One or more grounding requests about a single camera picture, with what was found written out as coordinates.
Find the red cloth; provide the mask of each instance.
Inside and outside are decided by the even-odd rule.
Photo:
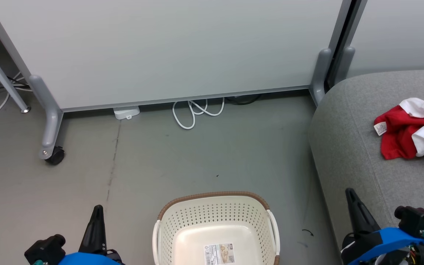
[[[386,122],[387,132],[382,135],[381,152],[385,159],[416,157],[417,148],[412,135],[424,126],[424,118],[410,116],[401,106],[396,106],[377,117],[374,125]]]

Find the sofa cushion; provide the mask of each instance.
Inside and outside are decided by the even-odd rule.
[[[424,71],[366,74],[335,85],[309,138],[339,247],[352,232],[345,189],[354,188],[379,225],[397,226],[397,206],[424,208],[424,158],[384,160],[374,119],[402,100],[424,99]]]

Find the basket label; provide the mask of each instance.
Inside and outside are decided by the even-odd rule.
[[[205,265],[233,264],[233,244],[217,244],[204,246]]]

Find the laundry basket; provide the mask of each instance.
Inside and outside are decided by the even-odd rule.
[[[277,265],[279,231],[251,192],[211,192],[170,201],[153,229],[155,265]]]

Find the product label sticker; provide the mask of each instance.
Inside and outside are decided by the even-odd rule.
[[[204,246],[205,265],[234,264],[233,244],[217,244]]]
[[[387,123],[386,122],[378,123],[378,124],[374,125],[374,129],[375,129],[376,133],[379,136],[381,136],[382,134],[384,134],[387,131]]]

